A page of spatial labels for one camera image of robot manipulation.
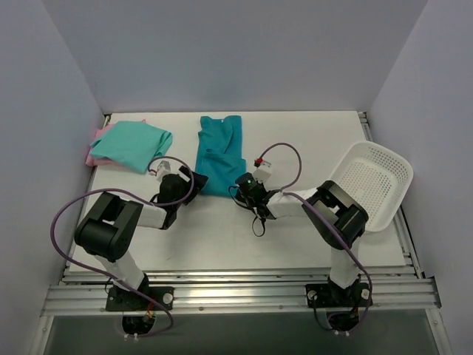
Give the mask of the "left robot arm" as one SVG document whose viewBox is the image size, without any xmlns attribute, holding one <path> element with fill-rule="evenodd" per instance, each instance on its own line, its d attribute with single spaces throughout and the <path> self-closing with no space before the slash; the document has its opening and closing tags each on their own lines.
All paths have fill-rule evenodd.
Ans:
<svg viewBox="0 0 473 355">
<path fill-rule="evenodd" d="M 75 243 L 118 278 L 114 286 L 123 291 L 122 300 L 132 310 L 149 301 L 148 277 L 129 252 L 136 228 L 169 229 L 178 209 L 201 192 L 208 177 L 181 166 L 178 173 L 165 172 L 158 181 L 159 192 L 149 205 L 102 192 L 75 231 Z"/>
</svg>

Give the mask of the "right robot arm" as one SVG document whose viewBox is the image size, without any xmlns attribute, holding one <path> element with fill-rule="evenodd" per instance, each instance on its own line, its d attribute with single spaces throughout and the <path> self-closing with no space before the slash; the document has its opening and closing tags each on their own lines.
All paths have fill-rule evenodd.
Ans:
<svg viewBox="0 0 473 355">
<path fill-rule="evenodd" d="M 300 192 L 267 190 L 251 173 L 235 180 L 234 199 L 242 208 L 265 223 L 285 217 L 307 217 L 331 247 L 328 296 L 336 305 L 347 304 L 354 296 L 354 284 L 361 271 L 358 239 L 365 232 L 368 213 L 336 182 L 325 181 Z"/>
</svg>

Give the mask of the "teal t shirt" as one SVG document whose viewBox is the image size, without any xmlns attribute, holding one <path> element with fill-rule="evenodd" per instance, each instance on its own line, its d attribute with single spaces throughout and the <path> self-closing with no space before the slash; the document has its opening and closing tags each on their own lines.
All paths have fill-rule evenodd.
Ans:
<svg viewBox="0 0 473 355">
<path fill-rule="evenodd" d="M 214 119 L 200 118 L 195 172 L 208 177 L 202 193 L 227 197 L 228 188 L 246 173 L 246 160 L 242 156 L 242 118 L 229 115 Z"/>
</svg>

